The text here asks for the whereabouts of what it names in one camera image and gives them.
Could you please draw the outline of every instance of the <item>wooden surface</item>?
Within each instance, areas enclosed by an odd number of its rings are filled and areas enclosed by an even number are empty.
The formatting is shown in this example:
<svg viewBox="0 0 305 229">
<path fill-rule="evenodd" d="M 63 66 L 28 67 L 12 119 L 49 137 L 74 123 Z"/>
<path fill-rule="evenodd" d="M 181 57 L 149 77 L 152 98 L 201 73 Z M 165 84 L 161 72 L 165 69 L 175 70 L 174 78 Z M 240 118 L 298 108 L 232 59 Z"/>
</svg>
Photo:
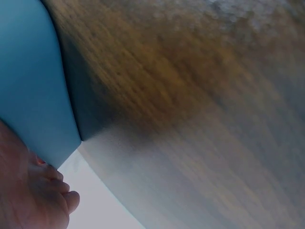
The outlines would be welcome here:
<svg viewBox="0 0 305 229">
<path fill-rule="evenodd" d="M 305 228 L 303 2 L 44 0 L 81 151 L 146 228 Z"/>
</svg>

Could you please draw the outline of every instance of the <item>brown wood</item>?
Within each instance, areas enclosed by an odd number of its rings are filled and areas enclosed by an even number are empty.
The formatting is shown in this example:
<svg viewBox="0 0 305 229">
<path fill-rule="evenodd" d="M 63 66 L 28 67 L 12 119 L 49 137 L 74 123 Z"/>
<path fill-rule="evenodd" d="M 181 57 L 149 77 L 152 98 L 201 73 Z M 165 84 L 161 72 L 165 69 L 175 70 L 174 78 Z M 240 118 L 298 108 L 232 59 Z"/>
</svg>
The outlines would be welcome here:
<svg viewBox="0 0 305 229">
<path fill-rule="evenodd" d="M 81 151 L 146 228 L 305 228 L 304 1 L 44 4 Z"/>
</svg>

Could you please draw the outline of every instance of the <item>light blue fabric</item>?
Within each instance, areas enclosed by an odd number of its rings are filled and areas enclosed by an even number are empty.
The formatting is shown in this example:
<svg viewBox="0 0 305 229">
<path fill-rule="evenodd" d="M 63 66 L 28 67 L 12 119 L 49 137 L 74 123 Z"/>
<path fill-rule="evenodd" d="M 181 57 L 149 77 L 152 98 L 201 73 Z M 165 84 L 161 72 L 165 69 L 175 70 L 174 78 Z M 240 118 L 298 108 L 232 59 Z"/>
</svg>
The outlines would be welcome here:
<svg viewBox="0 0 305 229">
<path fill-rule="evenodd" d="M 56 168 L 81 143 L 56 33 L 39 0 L 0 1 L 0 119 Z"/>
</svg>

